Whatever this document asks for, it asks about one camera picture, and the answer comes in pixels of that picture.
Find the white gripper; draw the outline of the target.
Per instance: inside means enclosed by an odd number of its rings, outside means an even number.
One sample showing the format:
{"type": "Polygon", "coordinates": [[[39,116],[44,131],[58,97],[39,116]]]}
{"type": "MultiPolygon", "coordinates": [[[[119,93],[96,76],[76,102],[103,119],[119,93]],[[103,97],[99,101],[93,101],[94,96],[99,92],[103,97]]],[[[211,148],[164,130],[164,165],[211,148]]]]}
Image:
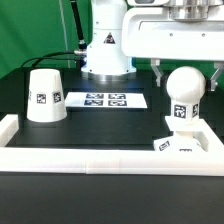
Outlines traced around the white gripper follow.
{"type": "Polygon", "coordinates": [[[131,57],[151,58],[156,84],[162,86],[160,59],[213,61],[207,80],[215,91],[224,74],[224,0],[128,0],[122,50],[131,57]]]}

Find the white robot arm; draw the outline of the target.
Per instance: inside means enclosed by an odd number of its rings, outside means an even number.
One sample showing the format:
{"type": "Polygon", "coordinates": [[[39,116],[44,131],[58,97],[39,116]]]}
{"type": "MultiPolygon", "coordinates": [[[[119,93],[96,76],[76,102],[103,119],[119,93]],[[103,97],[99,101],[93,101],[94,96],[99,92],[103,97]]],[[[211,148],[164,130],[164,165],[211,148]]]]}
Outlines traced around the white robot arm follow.
{"type": "Polygon", "coordinates": [[[91,0],[93,33],[83,75],[118,80],[133,58],[148,58],[160,82],[160,61],[211,61],[210,89],[224,73],[224,0],[91,0]]]}

